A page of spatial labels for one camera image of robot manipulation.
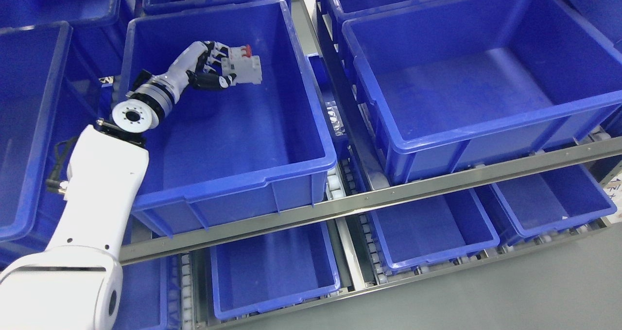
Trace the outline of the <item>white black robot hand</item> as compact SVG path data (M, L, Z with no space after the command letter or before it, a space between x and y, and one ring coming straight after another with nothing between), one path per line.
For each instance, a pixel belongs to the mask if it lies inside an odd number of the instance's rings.
M229 46L217 41L191 43L160 75L151 75L126 94L148 104L155 113L169 112L187 87L226 89L238 77L222 72L222 59L229 57Z

